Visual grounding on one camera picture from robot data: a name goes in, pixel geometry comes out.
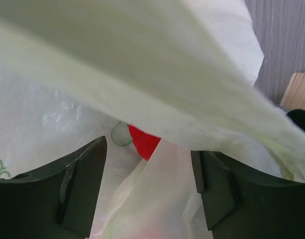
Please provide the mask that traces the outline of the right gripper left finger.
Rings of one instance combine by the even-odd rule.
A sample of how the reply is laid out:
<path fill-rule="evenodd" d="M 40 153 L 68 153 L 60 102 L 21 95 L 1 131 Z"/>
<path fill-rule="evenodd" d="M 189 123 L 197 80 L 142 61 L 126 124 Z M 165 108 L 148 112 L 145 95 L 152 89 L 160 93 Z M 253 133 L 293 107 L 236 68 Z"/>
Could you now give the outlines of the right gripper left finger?
<path fill-rule="evenodd" d="M 0 179 L 0 239 L 89 238 L 106 154 L 102 136 L 44 166 Z"/>

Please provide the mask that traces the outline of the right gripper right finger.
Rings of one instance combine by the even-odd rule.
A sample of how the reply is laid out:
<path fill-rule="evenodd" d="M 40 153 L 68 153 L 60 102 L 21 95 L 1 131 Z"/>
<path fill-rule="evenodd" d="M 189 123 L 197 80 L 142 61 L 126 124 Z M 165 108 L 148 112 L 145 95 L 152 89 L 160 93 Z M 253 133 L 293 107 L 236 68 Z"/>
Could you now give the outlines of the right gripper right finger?
<path fill-rule="evenodd" d="M 197 192 L 215 239 L 305 239 L 305 183 L 220 152 L 192 151 Z"/>

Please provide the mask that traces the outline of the pale green plastic bag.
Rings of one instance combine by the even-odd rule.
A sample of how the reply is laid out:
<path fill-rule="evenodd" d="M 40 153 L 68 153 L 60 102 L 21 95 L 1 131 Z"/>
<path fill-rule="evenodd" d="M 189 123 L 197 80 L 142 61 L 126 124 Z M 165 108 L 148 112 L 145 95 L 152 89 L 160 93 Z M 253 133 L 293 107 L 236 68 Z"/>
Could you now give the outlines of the pale green plastic bag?
<path fill-rule="evenodd" d="M 0 0 L 0 60 L 162 146 L 305 183 L 305 133 L 253 87 L 242 0 Z"/>

